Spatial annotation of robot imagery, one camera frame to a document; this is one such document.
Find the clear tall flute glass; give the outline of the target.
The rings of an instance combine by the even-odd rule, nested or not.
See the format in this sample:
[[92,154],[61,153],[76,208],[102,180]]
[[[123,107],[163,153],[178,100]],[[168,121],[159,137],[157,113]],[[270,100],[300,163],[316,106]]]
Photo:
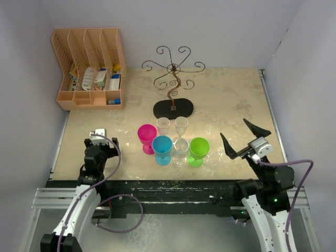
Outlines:
[[187,130],[188,126],[188,119],[186,117],[177,117],[175,119],[175,130],[177,137],[175,138],[176,140],[181,138]]

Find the clear short wine glass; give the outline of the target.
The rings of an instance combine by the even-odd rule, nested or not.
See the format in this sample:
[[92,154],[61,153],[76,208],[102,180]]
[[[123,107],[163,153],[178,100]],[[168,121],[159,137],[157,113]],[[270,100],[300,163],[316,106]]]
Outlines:
[[160,117],[156,121],[156,127],[159,135],[167,135],[170,127],[170,120],[166,117]]

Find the pink plastic wine glass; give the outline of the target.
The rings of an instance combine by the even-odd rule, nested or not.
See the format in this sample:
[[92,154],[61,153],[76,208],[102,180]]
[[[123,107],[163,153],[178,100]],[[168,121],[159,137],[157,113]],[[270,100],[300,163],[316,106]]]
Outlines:
[[138,129],[138,138],[142,143],[142,150],[147,155],[154,154],[152,149],[152,142],[157,136],[157,130],[155,126],[151,124],[144,124]]

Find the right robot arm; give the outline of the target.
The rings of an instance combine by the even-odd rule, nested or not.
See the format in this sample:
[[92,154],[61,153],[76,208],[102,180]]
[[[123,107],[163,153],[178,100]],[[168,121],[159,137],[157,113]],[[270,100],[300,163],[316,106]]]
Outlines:
[[291,228],[291,205],[288,190],[294,187],[294,170],[285,164],[271,164],[267,154],[273,147],[266,140],[271,134],[247,119],[244,120],[256,137],[247,147],[235,151],[223,136],[225,154],[230,159],[247,160],[258,180],[236,182],[234,201],[244,205],[257,232],[262,251],[296,251]]

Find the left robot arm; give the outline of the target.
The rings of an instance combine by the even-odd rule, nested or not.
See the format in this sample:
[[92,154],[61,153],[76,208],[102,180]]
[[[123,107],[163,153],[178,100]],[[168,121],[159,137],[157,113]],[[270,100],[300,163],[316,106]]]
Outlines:
[[95,208],[108,200],[103,185],[104,168],[107,159],[120,156],[117,138],[112,139],[112,145],[87,144],[73,200],[52,233],[41,238],[41,251],[82,251],[82,238]]

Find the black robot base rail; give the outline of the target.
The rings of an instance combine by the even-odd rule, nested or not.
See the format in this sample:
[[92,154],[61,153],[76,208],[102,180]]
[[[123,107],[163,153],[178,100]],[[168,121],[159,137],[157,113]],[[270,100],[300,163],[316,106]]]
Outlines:
[[216,215],[247,217],[235,195],[234,180],[109,180],[104,184],[103,204],[112,207],[113,218],[128,214]]

